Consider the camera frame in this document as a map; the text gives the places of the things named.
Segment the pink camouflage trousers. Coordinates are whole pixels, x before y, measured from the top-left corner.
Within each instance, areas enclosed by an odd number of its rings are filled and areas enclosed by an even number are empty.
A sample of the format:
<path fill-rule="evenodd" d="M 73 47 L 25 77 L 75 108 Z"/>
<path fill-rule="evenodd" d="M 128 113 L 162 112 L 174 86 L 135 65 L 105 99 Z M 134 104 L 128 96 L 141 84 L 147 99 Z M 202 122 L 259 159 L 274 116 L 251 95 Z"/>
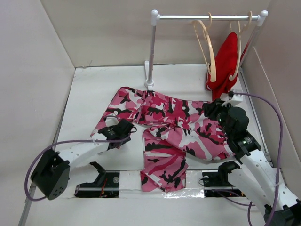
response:
<path fill-rule="evenodd" d="M 122 119 L 145 126 L 144 168 L 140 172 L 142 191 L 178 191 L 185 187 L 186 155 L 205 161 L 233 155 L 221 127 L 205 117 L 203 105 L 203 101 L 121 87 L 94 130 Z"/>

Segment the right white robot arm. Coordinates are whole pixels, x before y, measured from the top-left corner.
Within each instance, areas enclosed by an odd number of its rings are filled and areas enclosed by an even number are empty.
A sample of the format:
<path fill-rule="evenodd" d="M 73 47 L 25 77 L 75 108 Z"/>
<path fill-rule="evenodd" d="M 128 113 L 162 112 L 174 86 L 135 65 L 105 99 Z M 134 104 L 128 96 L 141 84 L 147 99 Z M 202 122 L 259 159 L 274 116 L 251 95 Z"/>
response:
<path fill-rule="evenodd" d="M 261 212 L 267 226 L 299 226 L 301 201 L 248 132 L 249 118 L 245 110 L 232 106 L 230 101 L 216 99 L 204 104 L 204 114 L 221 126 L 236 159 L 219 166 L 219 183 L 240 190 Z"/>

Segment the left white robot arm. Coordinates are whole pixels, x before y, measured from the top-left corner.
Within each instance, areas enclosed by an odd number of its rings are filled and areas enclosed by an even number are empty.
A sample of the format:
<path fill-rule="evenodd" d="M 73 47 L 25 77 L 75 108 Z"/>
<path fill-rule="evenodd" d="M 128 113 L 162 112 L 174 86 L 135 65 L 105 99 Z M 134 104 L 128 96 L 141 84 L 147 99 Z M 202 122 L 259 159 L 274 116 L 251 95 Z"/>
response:
<path fill-rule="evenodd" d="M 131 140 L 137 128 L 125 119 L 98 130 L 90 139 L 67 140 L 46 147 L 31 163 L 24 181 L 26 197 L 38 202 L 58 198 L 67 188 L 70 172 L 85 160 Z"/>

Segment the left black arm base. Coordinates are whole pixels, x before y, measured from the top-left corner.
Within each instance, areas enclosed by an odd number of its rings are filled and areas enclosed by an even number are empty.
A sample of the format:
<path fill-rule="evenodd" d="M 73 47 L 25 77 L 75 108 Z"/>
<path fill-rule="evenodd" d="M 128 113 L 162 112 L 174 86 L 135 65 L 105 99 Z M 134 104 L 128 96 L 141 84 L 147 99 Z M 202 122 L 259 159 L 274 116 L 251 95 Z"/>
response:
<path fill-rule="evenodd" d="M 118 198 L 120 171 L 106 171 L 97 162 L 90 162 L 98 175 L 93 182 L 76 185 L 74 196 L 77 198 Z"/>

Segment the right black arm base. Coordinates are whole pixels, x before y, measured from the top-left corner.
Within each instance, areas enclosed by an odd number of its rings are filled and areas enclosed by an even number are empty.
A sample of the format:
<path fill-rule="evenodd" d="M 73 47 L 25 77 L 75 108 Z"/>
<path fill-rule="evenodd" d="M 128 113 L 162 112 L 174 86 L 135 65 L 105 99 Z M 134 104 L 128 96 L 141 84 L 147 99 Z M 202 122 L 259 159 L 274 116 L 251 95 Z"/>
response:
<path fill-rule="evenodd" d="M 234 161 L 227 161 L 218 170 L 203 171 L 199 184 L 204 187 L 205 197 L 245 197 L 245 195 L 228 182 L 228 175 L 235 169 L 240 169 Z"/>

